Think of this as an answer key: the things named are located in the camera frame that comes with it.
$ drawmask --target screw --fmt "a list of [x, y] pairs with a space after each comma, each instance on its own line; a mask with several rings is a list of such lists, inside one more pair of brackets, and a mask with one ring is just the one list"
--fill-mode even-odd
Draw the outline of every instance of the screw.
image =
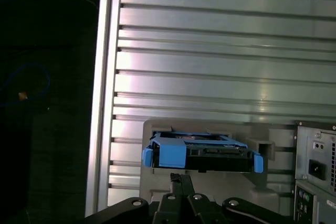
[[238, 201], [236, 201], [236, 200], [230, 200], [229, 201], [229, 204], [231, 205], [231, 206], [238, 206], [239, 205], [239, 202]]
[[132, 202], [132, 204], [133, 204], [134, 206], [139, 206], [139, 205], [142, 204], [142, 202], [141, 202], [140, 200], [135, 200], [135, 201]]
[[202, 195], [199, 195], [199, 194], [194, 195], [194, 199], [201, 199], [201, 198], [202, 198]]

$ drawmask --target dark floor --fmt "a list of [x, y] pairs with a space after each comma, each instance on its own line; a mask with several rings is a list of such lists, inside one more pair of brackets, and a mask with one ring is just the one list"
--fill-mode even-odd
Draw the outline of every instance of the dark floor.
[[29, 167], [28, 204], [8, 223], [73, 223], [85, 210], [98, 10], [85, 0], [0, 0], [0, 9], [0, 88], [27, 63], [51, 78], [47, 93], [20, 104], [3, 106], [19, 92], [29, 99], [43, 91], [39, 67], [29, 65], [0, 90], [0, 129], [9, 132], [2, 150], [10, 156], [2, 166], [18, 188], [7, 190], [9, 208], [24, 201], [15, 192], [25, 187]]

